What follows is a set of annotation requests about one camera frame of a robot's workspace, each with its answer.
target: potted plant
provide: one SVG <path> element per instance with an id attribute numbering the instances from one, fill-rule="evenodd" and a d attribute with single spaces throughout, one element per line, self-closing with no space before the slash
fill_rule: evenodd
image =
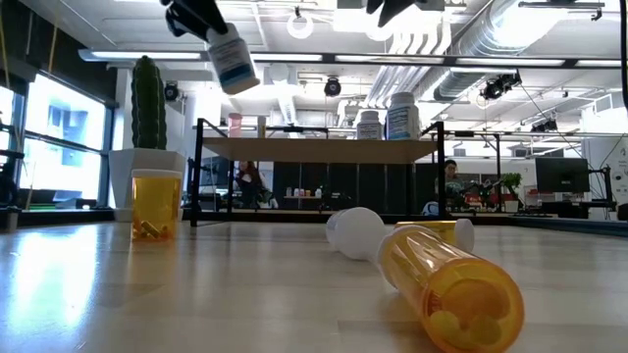
<path id="1" fill-rule="evenodd" d="M 132 170 L 176 171 L 182 175 L 185 170 L 185 157 L 166 150 L 164 82 L 159 68 L 147 56 L 138 59 L 133 68 L 131 102 L 134 148 L 109 152 L 109 171 L 119 222 L 131 221 Z"/>
<path id="2" fill-rule="evenodd" d="M 519 206 L 523 206 L 521 201 L 519 201 L 519 195 L 515 191 L 515 189 L 521 186 L 521 178 L 519 173 L 506 173 L 501 177 L 503 186 L 514 197 L 514 200 L 504 201 L 505 212 L 516 213 L 519 211 Z"/>

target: cactus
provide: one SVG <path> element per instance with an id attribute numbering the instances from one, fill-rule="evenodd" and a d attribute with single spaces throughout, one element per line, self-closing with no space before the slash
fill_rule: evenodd
<path id="1" fill-rule="evenodd" d="M 147 56 L 133 68 L 132 141 L 135 148 L 166 149 L 166 106 L 164 82 L 159 68 Z"/>

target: bottle label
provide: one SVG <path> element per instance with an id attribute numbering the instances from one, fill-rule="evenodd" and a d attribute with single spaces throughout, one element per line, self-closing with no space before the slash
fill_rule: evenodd
<path id="1" fill-rule="evenodd" d="M 242 38 L 212 46 L 209 48 L 209 56 L 218 74 L 218 80 L 223 86 L 255 76 L 249 62 L 246 43 Z"/>
<path id="2" fill-rule="evenodd" d="M 386 115 L 389 140 L 414 138 L 410 130 L 410 110 L 410 107 L 389 109 Z"/>
<path id="3" fill-rule="evenodd" d="M 380 124 L 359 125 L 357 139 L 382 139 L 382 126 Z"/>

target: computer monitor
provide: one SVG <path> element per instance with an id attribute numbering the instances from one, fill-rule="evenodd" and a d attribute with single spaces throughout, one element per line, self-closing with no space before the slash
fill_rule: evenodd
<path id="1" fill-rule="evenodd" d="M 535 165 L 539 192 L 591 191 L 586 159 L 539 157 Z"/>
<path id="2" fill-rule="evenodd" d="M 223 157 L 201 160 L 200 186 L 220 186 L 229 183 L 229 160 Z"/>

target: white pill bottle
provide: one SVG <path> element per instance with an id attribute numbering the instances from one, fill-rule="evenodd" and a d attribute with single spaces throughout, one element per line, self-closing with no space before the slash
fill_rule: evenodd
<path id="1" fill-rule="evenodd" d="M 414 94 L 393 94 L 386 114 L 386 139 L 418 139 L 419 128 L 419 109 L 414 104 Z"/>
<path id="2" fill-rule="evenodd" d="M 376 111 L 364 111 L 360 114 L 360 123 L 356 126 L 357 139 L 382 139 L 382 124 Z"/>
<path id="3" fill-rule="evenodd" d="M 238 94 L 259 84 L 246 42 L 239 37 L 236 26 L 227 23 L 227 33 L 207 30 L 209 58 L 218 81 L 227 94 Z"/>

